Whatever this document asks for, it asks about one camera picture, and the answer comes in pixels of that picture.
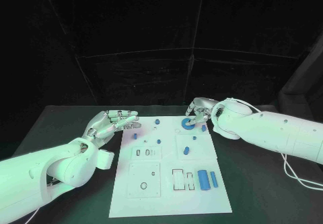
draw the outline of robotic arm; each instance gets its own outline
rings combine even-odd
[[[13,222],[83,186],[96,168],[110,169],[114,153],[100,147],[116,131],[142,127],[137,115],[132,111],[103,111],[90,121],[81,138],[0,162],[0,224]],[[54,177],[50,184],[47,174]]]
[[[261,112],[234,98],[221,102],[195,98],[186,116],[192,110],[197,117],[188,121],[188,126],[204,123],[211,118],[214,131],[225,138],[243,138],[272,151],[323,164],[323,124],[285,114]]]

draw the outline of dark gray table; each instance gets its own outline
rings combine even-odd
[[[135,110],[140,116],[176,116],[186,109],[186,106],[48,106],[13,156],[81,137],[91,118],[103,110]],[[39,209],[31,224],[323,223],[323,192],[308,189],[287,177],[282,155],[212,131],[233,213],[109,218],[122,135],[116,133],[103,147],[116,153],[112,169],[97,169],[88,183]],[[289,161],[302,178],[323,182],[316,163],[292,156]],[[29,217],[13,223],[25,223]]]

